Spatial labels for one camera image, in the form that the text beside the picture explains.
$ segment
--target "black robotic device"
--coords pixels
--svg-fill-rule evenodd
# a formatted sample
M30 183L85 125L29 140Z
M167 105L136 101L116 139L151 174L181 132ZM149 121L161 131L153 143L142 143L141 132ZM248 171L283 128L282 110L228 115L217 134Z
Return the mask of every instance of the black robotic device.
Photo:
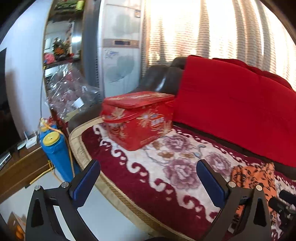
M98 241L79 215L77 208L84 205L100 171L99 162L92 160L70 183L63 182L57 188L46 190L37 185L29 206L26 240L68 241L53 208L53 206L59 206L76 241ZM224 240L238 205L244 205L244 210L234 233L228 232L229 240L271 240L270 214L261 186L257 185L254 189L249 189L237 187L234 182L226 182L205 160L198 161L197 175L213 204L221 208L202 241ZM281 192L280 198L296 204L296 196L288 192ZM269 205L280 213L281 228L285 232L280 241L296 240L295 212L276 198L272 198ZM170 240L158 237L149 241Z

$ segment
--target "floor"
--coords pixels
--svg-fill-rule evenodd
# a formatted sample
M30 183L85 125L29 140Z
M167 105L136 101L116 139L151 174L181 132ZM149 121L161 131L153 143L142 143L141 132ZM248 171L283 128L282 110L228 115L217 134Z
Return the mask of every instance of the floor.
M22 188L13 194L0 204L0 213L6 222L12 211L20 217L27 216L34 186L37 184L44 189L60 185L52 173L47 173L27 189ZM55 207L55 211L66 238L75 241L59 207ZM147 233L138 229L117 211L96 187L92 188L84 206L78 208L78 212L99 241L143 241L149 238Z

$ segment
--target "television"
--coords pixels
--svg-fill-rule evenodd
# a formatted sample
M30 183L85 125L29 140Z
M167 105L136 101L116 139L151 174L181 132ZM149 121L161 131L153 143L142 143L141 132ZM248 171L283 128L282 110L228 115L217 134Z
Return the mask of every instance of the television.
M5 55L6 49L0 52L0 156L20 141L7 99Z

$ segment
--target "brown leather sofa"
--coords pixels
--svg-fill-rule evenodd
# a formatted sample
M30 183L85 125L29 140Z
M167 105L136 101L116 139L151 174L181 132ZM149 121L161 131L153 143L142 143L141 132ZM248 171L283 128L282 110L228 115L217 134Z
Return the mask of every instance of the brown leather sofa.
M180 80L186 64L186 60L187 60L187 57L177 57L172 62L171 66L165 66L165 65L150 66L146 71L145 76L141 79L139 86L136 89L134 89L132 92L157 91L161 93L177 95ZM68 123L69 132L74 130L79 125L98 117L100 112L101 112L101 104L96 104L94 106L91 106L87 110L83 110L79 112L78 114L76 114L70 119ZM234 151L237 151L245 156L255 157L264 162L274 162L271 159L254 154L234 143L230 143L228 141L225 141L223 139L220 139L208 133L191 128L181 123L175 123L175 124L180 127L187 128L195 133L201 134L205 137L211 138L216 142L222 144L223 146L231 148ZM296 168L288 167L278 162L274 162L274 165L277 171L283 173L288 178L296 180Z

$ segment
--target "striped curtain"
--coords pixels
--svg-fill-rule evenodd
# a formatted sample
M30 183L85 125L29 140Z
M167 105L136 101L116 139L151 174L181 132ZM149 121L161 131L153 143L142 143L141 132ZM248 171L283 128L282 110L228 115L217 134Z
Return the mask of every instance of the striped curtain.
M146 0L141 72L178 56L235 58L296 90L296 46L259 0Z

